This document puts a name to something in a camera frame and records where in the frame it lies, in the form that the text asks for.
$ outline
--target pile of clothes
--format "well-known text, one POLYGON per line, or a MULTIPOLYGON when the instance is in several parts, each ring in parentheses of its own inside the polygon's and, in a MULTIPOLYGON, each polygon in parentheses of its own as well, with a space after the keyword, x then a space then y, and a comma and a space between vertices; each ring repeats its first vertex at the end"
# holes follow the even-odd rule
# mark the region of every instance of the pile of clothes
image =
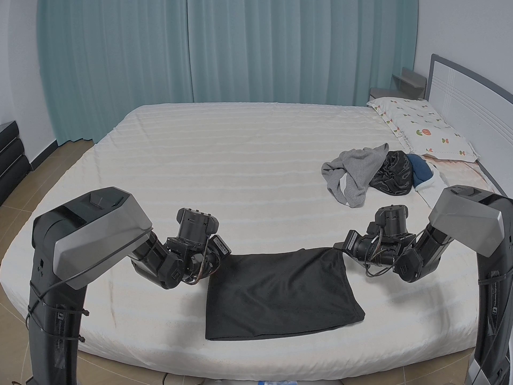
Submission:
POLYGON ((416 154, 390 151, 387 143, 342 151, 322 165, 321 174, 337 201, 351 208, 363 204, 369 186, 392 196, 406 195, 413 187, 433 208, 448 186, 433 164, 416 154))

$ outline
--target pillow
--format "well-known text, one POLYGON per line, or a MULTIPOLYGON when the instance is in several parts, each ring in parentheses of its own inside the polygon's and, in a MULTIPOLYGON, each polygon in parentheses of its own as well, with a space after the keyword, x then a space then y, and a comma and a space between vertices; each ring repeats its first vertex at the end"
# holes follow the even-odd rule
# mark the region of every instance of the pillow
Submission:
POLYGON ((478 154, 424 99, 381 97, 367 103, 410 152, 439 160, 473 163, 478 154))

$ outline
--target white headboard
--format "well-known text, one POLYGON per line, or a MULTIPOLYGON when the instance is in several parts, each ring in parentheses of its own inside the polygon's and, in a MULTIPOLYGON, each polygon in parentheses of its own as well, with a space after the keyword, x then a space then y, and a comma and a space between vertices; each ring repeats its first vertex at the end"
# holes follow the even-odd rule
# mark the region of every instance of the white headboard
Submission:
POLYGON ((471 142, 495 186, 513 198, 513 94, 473 71, 431 56, 426 99, 471 142))

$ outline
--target mattress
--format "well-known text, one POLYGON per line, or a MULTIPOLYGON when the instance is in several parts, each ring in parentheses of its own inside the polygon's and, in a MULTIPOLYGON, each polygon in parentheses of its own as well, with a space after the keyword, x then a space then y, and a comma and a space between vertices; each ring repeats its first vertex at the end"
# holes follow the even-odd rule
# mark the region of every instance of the mattress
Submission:
MULTIPOLYGON (((182 207, 212 213, 233 253, 330 247, 349 229, 363 234, 375 211, 406 204, 408 230, 430 209, 414 191, 393 197, 373 188, 350 209, 326 189, 321 165, 343 150, 388 142, 402 149, 367 107, 216 103, 143 106, 88 150, 43 198, 0 268, 7 296, 23 315, 29 298, 32 221, 91 189, 132 193, 161 241, 178 231, 182 207)), ((479 174, 452 165, 450 181, 486 188, 479 174)), ((205 340, 208 280, 165 291, 125 258, 87 290, 80 349, 123 363, 208 378, 338 379, 382 371, 475 345, 476 255, 453 242, 436 272, 408 284, 387 273, 369 279, 346 258, 365 320, 307 336, 205 340)))

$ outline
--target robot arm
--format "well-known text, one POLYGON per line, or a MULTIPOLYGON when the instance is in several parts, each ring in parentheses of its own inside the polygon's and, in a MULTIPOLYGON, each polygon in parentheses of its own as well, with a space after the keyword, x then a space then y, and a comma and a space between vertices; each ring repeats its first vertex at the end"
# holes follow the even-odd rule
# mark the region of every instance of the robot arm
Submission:
POLYGON ((29 324, 29 385, 75 385, 87 284, 129 256, 135 271, 165 289, 195 284, 216 271, 230 249, 210 214, 180 209, 177 237, 160 243, 135 198, 98 189, 34 220, 29 324))
POLYGON ((335 248, 360 262, 368 274, 371 264, 387 265, 386 270, 393 270, 407 282, 436 270, 442 253, 454 239, 476 251, 480 311, 467 380, 476 385, 508 383, 511 370, 506 356, 513 322, 513 200, 469 186, 446 188, 418 241, 406 230, 407 216, 404 205, 381 208, 375 222, 369 224, 367 235, 351 230, 346 241, 335 244, 335 248))

